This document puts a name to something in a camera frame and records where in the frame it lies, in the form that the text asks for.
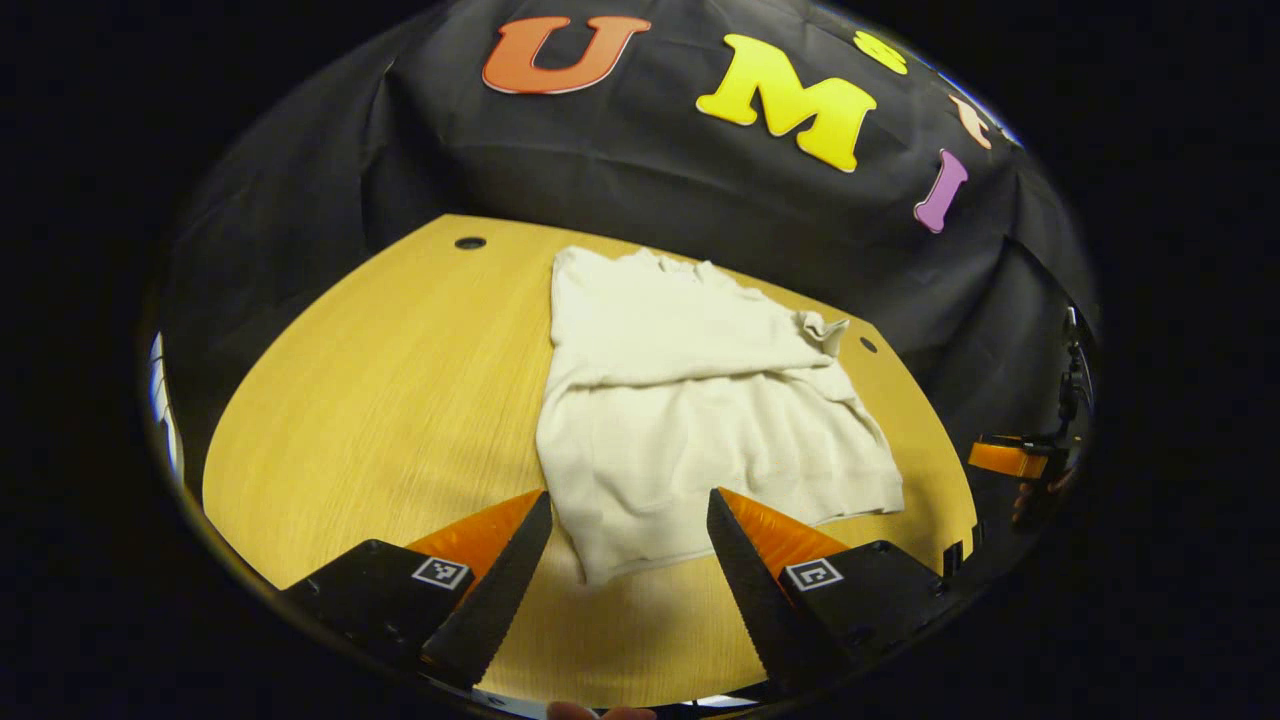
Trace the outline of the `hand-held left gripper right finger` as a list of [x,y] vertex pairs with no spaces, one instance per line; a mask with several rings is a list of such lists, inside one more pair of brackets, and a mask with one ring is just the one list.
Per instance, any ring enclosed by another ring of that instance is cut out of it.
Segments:
[[946,578],[887,539],[849,546],[727,488],[707,532],[776,694],[868,671],[946,612]]

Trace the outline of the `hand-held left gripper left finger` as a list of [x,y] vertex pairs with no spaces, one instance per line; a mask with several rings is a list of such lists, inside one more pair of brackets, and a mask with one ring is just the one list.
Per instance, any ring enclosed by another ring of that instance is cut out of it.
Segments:
[[550,537],[544,489],[406,546],[366,539],[280,594],[374,661],[474,688],[497,656]]

